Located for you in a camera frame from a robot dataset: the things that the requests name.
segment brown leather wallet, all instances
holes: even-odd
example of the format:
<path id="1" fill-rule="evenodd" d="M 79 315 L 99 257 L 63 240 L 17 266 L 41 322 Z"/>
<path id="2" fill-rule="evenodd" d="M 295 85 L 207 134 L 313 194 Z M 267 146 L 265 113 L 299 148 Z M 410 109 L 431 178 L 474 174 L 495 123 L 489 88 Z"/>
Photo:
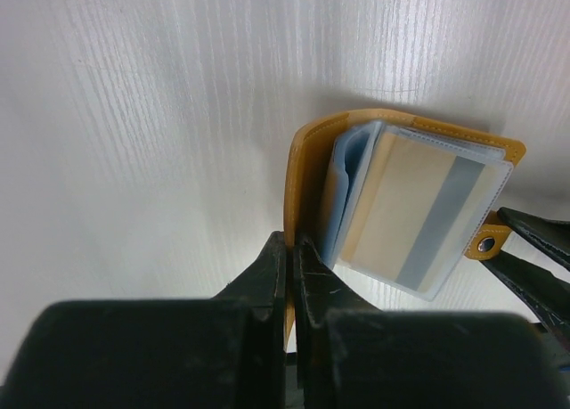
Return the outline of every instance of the brown leather wallet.
<path id="1" fill-rule="evenodd" d="M 434 135 L 502 148 L 505 151 L 504 160 L 513 166 L 517 165 L 526 151 L 524 144 L 517 140 L 398 110 L 349 110 L 316 119 L 296 132 L 289 150 L 283 211 L 285 242 L 288 247 L 295 244 L 296 235 L 300 232 L 315 237 L 323 186 L 335 140 L 348 128 L 373 119 L 382 119 L 399 127 L 410 127 Z M 465 256 L 477 260 L 492 258 L 499 253 L 509 234 L 510 229 L 491 212 L 469 244 Z M 493 237 L 494 245 L 487 251 L 481 251 L 479 247 L 488 237 Z"/>

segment gray stripe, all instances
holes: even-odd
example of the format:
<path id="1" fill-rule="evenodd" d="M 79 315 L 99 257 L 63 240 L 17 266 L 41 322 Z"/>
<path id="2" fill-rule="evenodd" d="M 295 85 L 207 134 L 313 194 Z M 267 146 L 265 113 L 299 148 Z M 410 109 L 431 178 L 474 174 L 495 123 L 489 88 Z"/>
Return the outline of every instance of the gray stripe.
<path id="1" fill-rule="evenodd" d="M 456 157 L 395 282 L 417 290 L 485 164 Z"/>

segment white wooden surface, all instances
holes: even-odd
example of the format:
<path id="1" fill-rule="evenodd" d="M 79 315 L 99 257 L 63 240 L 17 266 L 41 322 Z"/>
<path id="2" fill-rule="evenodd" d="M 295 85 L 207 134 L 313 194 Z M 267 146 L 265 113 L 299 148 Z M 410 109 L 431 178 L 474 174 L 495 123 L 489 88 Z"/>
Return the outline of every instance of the white wooden surface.
<path id="1" fill-rule="evenodd" d="M 569 1 L 0 0 L 0 372 L 56 300 L 222 289 L 281 229 L 294 132 L 333 111 L 520 138 L 503 205 L 570 217 Z M 379 307 L 532 318 L 474 262 L 431 304 L 339 274 Z"/>

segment wallet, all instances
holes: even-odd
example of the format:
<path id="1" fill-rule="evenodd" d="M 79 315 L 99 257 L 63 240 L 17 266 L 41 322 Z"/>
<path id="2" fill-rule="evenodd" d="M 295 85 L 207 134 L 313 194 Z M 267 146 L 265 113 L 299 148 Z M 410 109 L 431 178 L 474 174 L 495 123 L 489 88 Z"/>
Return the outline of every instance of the wallet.
<path id="1" fill-rule="evenodd" d="M 525 154 L 517 141 L 396 110 L 351 110 L 297 131 L 284 229 L 322 262 L 432 299 L 462 256 L 509 236 L 491 207 Z"/>

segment card holder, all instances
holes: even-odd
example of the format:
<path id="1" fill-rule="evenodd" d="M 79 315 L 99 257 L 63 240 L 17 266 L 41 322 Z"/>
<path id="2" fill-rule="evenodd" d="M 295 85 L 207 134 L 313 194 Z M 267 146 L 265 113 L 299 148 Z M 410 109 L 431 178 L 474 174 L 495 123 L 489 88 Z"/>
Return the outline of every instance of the card holder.
<path id="1" fill-rule="evenodd" d="M 374 143 L 371 142 L 373 135 L 377 135 Z M 421 159 L 420 151 L 424 152 L 427 160 Z M 445 154 L 433 154 L 442 151 Z M 361 153 L 356 162 L 368 165 L 363 168 L 366 170 L 364 174 L 362 168 L 360 175 L 358 168 L 355 171 L 355 152 Z M 509 235 L 509 229 L 501 224 L 493 212 L 487 216 L 485 213 L 524 153 L 525 146 L 519 141 L 394 110 L 351 110 L 315 120 L 296 133 L 289 152 L 284 204 L 286 243 L 291 247 L 296 233 L 307 233 L 320 247 L 322 259 L 328 265 L 338 260 L 364 274 L 429 299 L 451 271 L 449 265 L 454 265 L 463 251 L 468 258 L 491 258 L 499 252 Z M 405 207 L 405 203 L 402 204 L 403 193 L 410 179 L 406 182 L 406 179 L 398 180 L 397 177 L 399 174 L 410 177 L 410 170 L 417 173 L 414 181 L 417 190 L 413 191 L 412 186 L 407 192 L 411 197 L 407 202 L 415 208 L 415 219 L 413 214 L 398 213 L 405 211 L 402 207 Z M 378 222 L 371 225 L 374 223 L 371 220 L 368 229 L 367 222 L 362 221 L 362 216 L 368 217 L 362 213 L 362 197 L 371 197 L 369 187 L 375 184 L 378 189 L 382 180 L 379 176 L 385 173 L 393 177 L 383 184 L 388 184 L 388 188 L 390 185 L 394 187 L 390 191 L 382 191 L 386 201 L 379 205 L 387 211 L 375 213 L 383 225 Z M 456 191 L 443 191 L 445 187 L 455 188 Z M 432 199 L 428 196 L 414 199 L 415 192 L 419 195 L 429 193 Z M 468 208 L 452 207 L 445 198 L 446 193 L 460 197 L 459 201 L 451 198 L 453 205 L 459 205 L 462 201 L 460 205 Z M 480 195 L 476 199 L 481 202 L 467 203 L 475 197 L 475 193 L 484 193 L 487 198 Z M 424 206 L 423 210 L 416 209 L 420 205 Z M 463 217 L 462 222 L 457 222 L 459 217 Z M 351 224 L 359 220 L 362 229 L 359 239 L 355 239 L 358 227 Z M 442 233 L 439 240 L 421 237 L 436 235 L 430 232 L 433 224 L 446 226 L 448 233 L 454 230 L 452 235 L 460 235 L 460 238 L 445 239 L 441 237 Z M 462 229 L 461 233 L 457 232 L 458 227 Z M 394 233 L 395 228 L 400 230 L 399 233 Z M 375 239 L 382 232 L 385 233 L 384 243 L 380 244 Z M 481 251 L 481 240 L 490 236 L 494 245 Z M 390 265 L 393 271 L 391 275 L 384 270 L 379 274 L 378 262 L 375 265 L 371 259 L 378 261 L 381 257 L 378 248 L 383 244 L 389 246 L 394 238 L 399 241 L 398 244 L 403 245 L 402 241 L 405 241 L 411 248 L 418 240 L 419 246 L 407 252 L 402 250 L 400 258 L 390 262 L 387 261 L 386 250 L 381 250 L 381 256 L 385 258 L 383 265 Z M 414 256 L 424 257 L 421 264 L 429 267 L 424 267 L 423 272 L 419 272 L 417 267 L 410 269 L 406 265 L 419 264 L 413 260 Z"/>

